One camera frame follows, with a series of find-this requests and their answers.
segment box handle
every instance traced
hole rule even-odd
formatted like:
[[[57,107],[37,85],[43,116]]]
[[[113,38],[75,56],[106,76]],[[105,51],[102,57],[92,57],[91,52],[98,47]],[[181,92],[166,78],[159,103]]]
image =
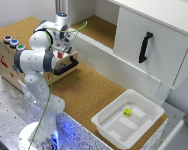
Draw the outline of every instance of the box handle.
[[[145,56],[148,40],[153,37],[153,34],[150,32],[147,32],[146,36],[143,39],[142,47],[141,47],[141,52],[139,55],[139,63],[143,63],[146,61],[147,57]]]
[[[70,61],[72,62],[70,65],[67,67],[64,67],[62,69],[56,70],[54,69],[54,74],[57,76],[62,75],[63,73],[67,72],[68,70],[72,69],[73,67],[77,66],[79,62],[73,58],[73,56],[70,56]]]

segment open cabinet compartment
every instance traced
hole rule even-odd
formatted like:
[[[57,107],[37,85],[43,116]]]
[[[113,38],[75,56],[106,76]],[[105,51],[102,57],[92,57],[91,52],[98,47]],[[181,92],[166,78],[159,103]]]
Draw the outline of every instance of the open cabinet compartment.
[[[84,21],[88,25],[81,32],[113,49],[119,6],[108,0],[68,0],[66,10],[69,25],[78,29]]]

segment cable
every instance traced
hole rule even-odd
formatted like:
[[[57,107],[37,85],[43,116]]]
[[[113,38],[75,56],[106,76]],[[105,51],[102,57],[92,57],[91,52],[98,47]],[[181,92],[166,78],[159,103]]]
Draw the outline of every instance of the cable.
[[[76,35],[75,35],[75,38],[73,39],[73,42],[72,42],[72,46],[73,46],[73,45],[74,45],[74,42],[75,42],[75,40],[76,40],[76,37],[77,37],[77,35],[78,35],[78,33],[79,33],[79,31],[82,30],[83,28],[85,28],[86,25],[87,25],[87,21],[84,22],[84,23],[81,25],[81,27],[80,27],[79,29],[75,30],[75,31],[59,31],[59,30],[55,30],[55,29],[51,29],[51,28],[46,28],[46,29],[54,30],[54,31],[59,31],[59,32],[66,32],[66,33],[77,32]],[[52,48],[52,44],[51,44],[50,37],[49,37],[49,35],[46,33],[46,31],[45,31],[45,34],[46,34],[46,36],[47,36],[47,38],[48,38],[48,41],[49,41],[49,43],[50,43],[50,47],[51,47],[52,52],[53,52],[53,48]],[[47,109],[47,107],[48,107],[48,104],[49,104],[49,101],[50,101],[50,96],[51,96],[51,93],[52,93],[53,78],[54,78],[54,70],[52,71],[52,79],[51,79],[51,83],[50,83],[50,93],[49,93],[49,97],[48,97],[48,100],[47,100],[47,104],[46,104],[46,106],[45,106],[45,109],[44,109],[44,111],[43,111],[43,114],[42,114],[42,116],[41,116],[41,119],[40,119],[39,124],[38,124],[38,126],[37,126],[37,128],[36,128],[36,132],[34,133],[34,136],[33,136],[32,140],[31,140],[31,143],[30,143],[30,145],[29,145],[28,150],[30,149],[30,147],[31,147],[31,145],[32,145],[32,143],[33,143],[33,141],[34,141],[34,138],[35,138],[35,136],[36,136],[36,133],[37,133],[39,127],[40,127],[41,121],[43,120],[43,117],[44,117],[44,115],[45,115],[45,111],[46,111],[46,109]]]

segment cabinet door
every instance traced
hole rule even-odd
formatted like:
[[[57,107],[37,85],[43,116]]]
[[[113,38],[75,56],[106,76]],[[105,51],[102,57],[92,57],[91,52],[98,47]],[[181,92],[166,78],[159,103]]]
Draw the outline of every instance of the cabinet door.
[[[147,32],[146,61],[139,63]],[[173,86],[188,50],[188,36],[132,11],[120,8],[114,54]]]

